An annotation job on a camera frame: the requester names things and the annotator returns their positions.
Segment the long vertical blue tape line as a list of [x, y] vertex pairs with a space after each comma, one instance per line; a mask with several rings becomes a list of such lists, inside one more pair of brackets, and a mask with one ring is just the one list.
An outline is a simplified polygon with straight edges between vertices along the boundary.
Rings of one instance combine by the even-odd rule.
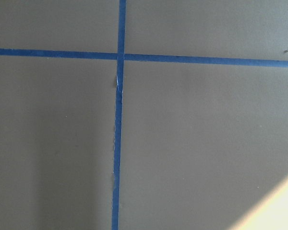
[[118, 21], [118, 47], [117, 47], [117, 87], [115, 104], [115, 132], [114, 132], [114, 155], [113, 155], [113, 193], [112, 193], [112, 218], [111, 228], [119, 228], [120, 206], [120, 157], [121, 157], [121, 130], [123, 108], [123, 81], [124, 81], [124, 49], [125, 49], [125, 20], [126, 1], [119, 2]]

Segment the long horizontal blue tape line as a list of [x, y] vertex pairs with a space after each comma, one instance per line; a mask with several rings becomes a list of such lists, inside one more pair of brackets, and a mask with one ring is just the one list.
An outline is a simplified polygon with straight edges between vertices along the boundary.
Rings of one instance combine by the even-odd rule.
[[[116, 53], [35, 50], [35, 49], [8, 49], [8, 48], [0, 48], [0, 56], [79, 58], [79, 59], [104, 59], [104, 60], [116, 60], [118, 57]], [[125, 54], [123, 57], [124, 60], [126, 61], [288, 68], [288, 61], [286, 60], [244, 59], [244, 58], [224, 58], [224, 57], [221, 58], [190, 57], [190, 56], [168, 56], [168, 55], [148, 55], [148, 54]]]

